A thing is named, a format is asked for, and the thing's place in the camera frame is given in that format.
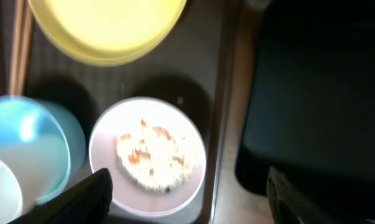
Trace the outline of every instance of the blue bowl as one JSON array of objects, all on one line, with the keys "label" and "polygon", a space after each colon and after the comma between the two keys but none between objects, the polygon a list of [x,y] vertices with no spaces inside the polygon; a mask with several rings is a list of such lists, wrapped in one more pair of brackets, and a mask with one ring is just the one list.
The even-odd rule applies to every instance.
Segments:
[{"label": "blue bowl", "polygon": [[37,203],[48,202],[60,194],[68,180],[82,168],[86,154],[83,131],[74,115],[58,104],[22,96],[0,97],[0,147],[25,144],[46,135],[64,140],[68,161],[62,166],[67,167],[67,173]]}]

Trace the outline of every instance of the wooden chopsticks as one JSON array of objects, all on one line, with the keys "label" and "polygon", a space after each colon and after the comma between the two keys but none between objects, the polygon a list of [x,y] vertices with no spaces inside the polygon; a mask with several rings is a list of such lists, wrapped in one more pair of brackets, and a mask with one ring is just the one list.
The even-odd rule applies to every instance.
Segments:
[{"label": "wooden chopsticks", "polygon": [[15,0],[14,13],[9,94],[21,95],[24,91],[25,74],[29,64],[34,20],[26,0]]}]

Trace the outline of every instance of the white plate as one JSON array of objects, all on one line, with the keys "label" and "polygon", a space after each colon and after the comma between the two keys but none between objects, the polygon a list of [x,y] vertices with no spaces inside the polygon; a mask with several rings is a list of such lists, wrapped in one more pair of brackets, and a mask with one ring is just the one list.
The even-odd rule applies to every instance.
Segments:
[{"label": "white plate", "polygon": [[[116,137],[141,128],[142,118],[151,126],[167,129],[176,139],[185,137],[197,155],[189,180],[170,194],[146,193],[118,169]],[[109,169],[113,180],[113,202],[143,217],[162,217],[181,210],[196,196],[205,176],[205,148],[197,128],[179,109],[154,98],[130,98],[107,109],[93,128],[89,156],[93,172]]]}]

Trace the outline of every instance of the food on plate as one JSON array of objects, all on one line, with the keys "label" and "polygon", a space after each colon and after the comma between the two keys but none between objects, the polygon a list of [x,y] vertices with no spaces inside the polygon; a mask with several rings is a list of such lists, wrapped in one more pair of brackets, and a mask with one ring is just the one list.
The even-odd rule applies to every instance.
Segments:
[{"label": "food on plate", "polygon": [[117,137],[119,165],[144,190],[169,193],[193,171],[193,150],[185,138],[175,139],[165,128],[141,119],[141,129]]}]

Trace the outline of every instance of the bowl rim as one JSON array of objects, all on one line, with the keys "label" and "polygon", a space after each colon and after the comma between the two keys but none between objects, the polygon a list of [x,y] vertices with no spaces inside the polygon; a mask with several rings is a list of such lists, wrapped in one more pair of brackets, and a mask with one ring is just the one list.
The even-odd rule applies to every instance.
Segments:
[{"label": "bowl rim", "polygon": [[8,174],[10,174],[11,178],[13,179],[13,181],[17,184],[17,193],[19,195],[18,199],[19,199],[19,204],[17,205],[17,208],[16,208],[16,211],[14,212],[12,218],[10,218],[7,222],[11,222],[17,218],[19,218],[22,214],[22,211],[24,209],[24,205],[23,205],[23,194],[21,192],[21,188],[20,188],[20,183],[19,181],[17,180],[17,178],[15,177],[14,173],[12,170],[10,170],[10,168],[2,161],[0,160],[0,165],[2,166],[3,169],[6,170],[6,172]]},{"label": "bowl rim", "polygon": [[205,174],[206,174],[206,151],[205,151],[205,144],[204,144],[204,141],[202,139],[202,136],[201,136],[198,128],[193,123],[193,121],[183,111],[181,111],[179,108],[177,108],[176,106],[174,106],[174,105],[172,105],[172,104],[170,104],[170,103],[168,103],[166,101],[160,100],[158,98],[146,97],[146,96],[136,96],[136,97],[126,98],[124,100],[121,100],[121,101],[119,101],[119,102],[111,105],[109,108],[107,108],[100,115],[100,117],[96,120],[95,125],[93,126],[93,130],[92,130],[92,133],[91,133],[91,136],[90,136],[90,139],[89,139],[89,164],[90,164],[91,171],[94,173],[95,170],[94,170],[94,167],[93,167],[92,156],[91,156],[92,142],[93,142],[93,138],[94,138],[94,136],[96,134],[96,128],[99,125],[99,123],[102,120],[102,118],[104,118],[104,116],[106,116],[106,114],[108,114],[108,112],[110,112],[112,109],[116,108],[119,105],[122,105],[122,104],[125,104],[125,103],[129,103],[129,102],[132,102],[132,101],[141,101],[141,100],[147,100],[147,101],[153,101],[153,102],[156,102],[156,103],[160,103],[160,104],[168,106],[168,107],[172,108],[173,110],[175,110],[176,112],[180,113],[186,119],[186,121],[188,121],[192,125],[192,127],[195,130],[195,132],[198,133],[199,141],[200,141],[200,144],[201,144],[202,149],[203,149],[203,160],[204,160],[204,163],[203,163],[203,174],[201,175],[200,183],[198,184],[197,188],[195,189],[194,193],[192,193],[192,195],[190,196],[190,198],[188,200],[186,200],[184,203],[181,203],[176,208],[173,208],[173,209],[170,209],[170,210],[167,210],[167,211],[164,211],[164,212],[142,212],[142,211],[138,211],[136,209],[130,208],[127,205],[124,205],[123,203],[119,202],[114,197],[112,199],[112,202],[114,202],[119,208],[124,209],[125,211],[127,211],[127,212],[129,212],[131,214],[139,215],[141,217],[147,217],[147,218],[165,217],[165,216],[174,214],[175,212],[180,211],[181,209],[185,208],[197,196],[198,191],[202,187],[203,181],[205,179]]},{"label": "bowl rim", "polygon": [[[160,31],[154,38],[147,41],[141,46],[135,47],[133,50],[133,53],[128,53],[126,55],[121,54],[117,56],[112,55],[109,57],[99,57],[99,56],[92,56],[92,55],[81,53],[78,50],[75,50],[75,49],[72,49],[72,47],[69,47],[68,44],[63,43],[61,40],[59,40],[59,38],[56,38],[58,34],[56,34],[52,29],[48,28],[48,22],[45,21],[44,19],[45,16],[42,15],[42,13],[39,11],[39,7],[35,5],[35,1],[36,0],[29,0],[29,6],[31,8],[32,13],[34,14],[35,20],[37,21],[37,24],[41,28],[42,32],[51,41],[51,43],[53,43],[54,46],[56,46],[56,48],[58,48],[61,52],[63,52],[67,56],[81,63],[87,63],[89,65],[96,65],[96,66],[102,66],[102,67],[110,67],[110,66],[123,65],[125,63],[129,63],[134,60],[137,60],[140,57],[144,56],[145,54],[148,54],[156,46],[158,46],[168,36],[170,31],[174,28],[188,0],[183,0],[183,2],[181,2],[177,11],[177,15],[174,18],[172,18],[168,27]],[[61,30],[63,34],[68,35],[68,33],[63,28],[61,28]],[[125,53],[125,52],[127,51],[118,50],[116,53],[120,54],[120,53]]]},{"label": "bowl rim", "polygon": [[60,193],[62,193],[62,191],[64,190],[64,188],[67,185],[68,179],[70,178],[70,174],[71,174],[70,146],[68,145],[67,137],[64,134],[62,127],[60,126],[60,124],[58,123],[56,118],[52,115],[52,113],[48,109],[46,109],[45,106],[41,105],[38,101],[36,101],[32,98],[25,97],[25,96],[9,96],[9,95],[0,96],[0,104],[11,103],[12,101],[20,101],[22,103],[32,103],[34,106],[36,106],[40,110],[44,111],[48,115],[49,119],[54,123],[54,125],[56,125],[57,129],[62,134],[63,140],[64,140],[65,145],[67,147],[67,171],[66,171],[66,174],[65,174],[64,178],[62,179],[62,181],[57,186],[53,187],[53,189],[51,191],[49,191],[47,194],[42,195],[42,196],[40,196],[39,198],[36,199],[37,203],[42,204],[42,203],[48,202],[49,200],[55,198]]}]

